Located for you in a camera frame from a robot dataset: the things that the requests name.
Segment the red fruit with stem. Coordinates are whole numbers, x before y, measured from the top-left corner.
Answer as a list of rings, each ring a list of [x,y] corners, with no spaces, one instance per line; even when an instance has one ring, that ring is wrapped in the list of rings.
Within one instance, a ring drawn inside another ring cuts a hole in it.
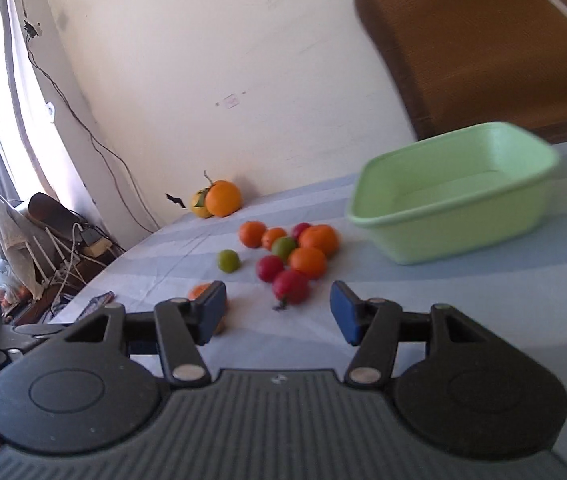
[[[277,300],[275,310],[285,310],[289,304],[303,304],[309,296],[308,278],[294,270],[282,271],[274,279],[272,292]]]

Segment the yellow orange with leaf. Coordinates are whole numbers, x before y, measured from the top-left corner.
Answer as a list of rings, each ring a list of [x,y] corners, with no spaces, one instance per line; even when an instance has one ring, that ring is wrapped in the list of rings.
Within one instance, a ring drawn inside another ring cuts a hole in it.
[[[194,196],[192,196],[192,202],[190,203],[190,210],[192,213],[201,219],[209,219],[212,217],[209,209],[206,208],[206,194],[208,194],[207,188],[199,190]]]

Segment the lone green lime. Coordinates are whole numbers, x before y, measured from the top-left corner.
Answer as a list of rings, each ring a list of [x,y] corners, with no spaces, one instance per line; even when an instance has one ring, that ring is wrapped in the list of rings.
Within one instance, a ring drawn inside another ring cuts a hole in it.
[[[218,269],[224,273],[234,273],[241,267],[239,255],[231,249],[223,249],[216,258]]]

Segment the smartphone on table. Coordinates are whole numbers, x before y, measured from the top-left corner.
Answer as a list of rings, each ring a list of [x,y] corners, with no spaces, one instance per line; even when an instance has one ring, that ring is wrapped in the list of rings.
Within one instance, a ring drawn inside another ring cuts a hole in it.
[[[83,318],[87,318],[88,315],[91,315],[100,308],[103,308],[107,304],[110,304],[110,302],[112,302],[114,298],[116,298],[116,295],[114,295],[114,292],[111,292],[111,290],[99,296],[93,297],[92,299],[90,299],[90,301],[88,301],[87,306],[78,315],[76,321],[81,321]]]

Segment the orange tangerine front cluster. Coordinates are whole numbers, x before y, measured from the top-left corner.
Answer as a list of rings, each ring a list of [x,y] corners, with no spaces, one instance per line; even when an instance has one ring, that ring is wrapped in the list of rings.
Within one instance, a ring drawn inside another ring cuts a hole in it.
[[[327,258],[315,247],[295,248],[288,258],[288,264],[292,270],[313,281],[322,278],[327,271]]]

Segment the red fruit middle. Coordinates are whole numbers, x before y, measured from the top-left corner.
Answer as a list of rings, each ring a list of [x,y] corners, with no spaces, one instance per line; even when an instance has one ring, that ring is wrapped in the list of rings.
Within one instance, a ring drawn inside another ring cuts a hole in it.
[[[264,256],[256,263],[256,276],[264,283],[274,281],[283,270],[285,263],[276,255]]]

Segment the clutter pile by window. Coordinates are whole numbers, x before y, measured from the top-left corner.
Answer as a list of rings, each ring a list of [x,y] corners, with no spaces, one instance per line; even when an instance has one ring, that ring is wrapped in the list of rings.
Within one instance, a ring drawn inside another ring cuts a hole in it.
[[[52,196],[18,203],[0,195],[0,305],[8,324],[48,320],[122,254],[103,229]]]

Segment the green lime in cluster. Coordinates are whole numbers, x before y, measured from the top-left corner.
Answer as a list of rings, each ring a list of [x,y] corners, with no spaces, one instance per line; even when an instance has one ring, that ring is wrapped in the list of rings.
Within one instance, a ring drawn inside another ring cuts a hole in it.
[[[297,248],[297,241],[294,237],[282,236],[274,241],[272,247],[270,247],[270,252],[282,259],[284,263],[287,263],[291,252],[293,252],[295,248]]]

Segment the red fruit behind cluster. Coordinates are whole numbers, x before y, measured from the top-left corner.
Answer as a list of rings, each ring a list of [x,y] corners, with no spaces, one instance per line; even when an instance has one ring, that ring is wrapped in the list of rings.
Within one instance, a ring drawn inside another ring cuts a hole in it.
[[[303,234],[303,232],[305,230],[307,230],[308,228],[310,228],[312,226],[311,223],[308,222],[301,222],[298,223],[296,226],[293,226],[292,231],[291,231],[291,235],[295,240],[298,240],[300,238],[300,236]]]

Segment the small orange tangerine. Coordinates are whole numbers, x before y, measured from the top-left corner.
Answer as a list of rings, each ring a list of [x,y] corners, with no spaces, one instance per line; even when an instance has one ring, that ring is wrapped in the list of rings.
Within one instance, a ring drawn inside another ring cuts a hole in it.
[[[282,237],[286,237],[287,235],[287,231],[285,229],[279,228],[279,226],[276,226],[276,228],[267,229],[261,237],[261,247],[266,250],[270,250],[272,249],[276,240],[279,240],[279,238]]]

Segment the light green plastic basin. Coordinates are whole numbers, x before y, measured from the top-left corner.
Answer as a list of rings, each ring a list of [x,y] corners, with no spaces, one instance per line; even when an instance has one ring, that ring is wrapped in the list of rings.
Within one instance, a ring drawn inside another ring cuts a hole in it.
[[[509,122],[485,122],[369,160],[346,215],[384,255],[415,264],[535,229],[559,151]]]

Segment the brown woven chair back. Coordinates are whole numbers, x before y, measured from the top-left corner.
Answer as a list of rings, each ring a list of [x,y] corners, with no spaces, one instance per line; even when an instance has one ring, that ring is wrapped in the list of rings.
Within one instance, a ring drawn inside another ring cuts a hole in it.
[[[567,0],[354,0],[418,139],[511,122],[567,142]]]

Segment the large orange by wall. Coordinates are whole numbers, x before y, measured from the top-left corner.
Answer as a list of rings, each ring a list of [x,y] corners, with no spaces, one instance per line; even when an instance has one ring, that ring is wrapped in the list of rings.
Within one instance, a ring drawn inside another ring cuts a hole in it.
[[[214,217],[227,217],[241,208],[242,195],[233,182],[217,180],[206,192],[204,206]]]

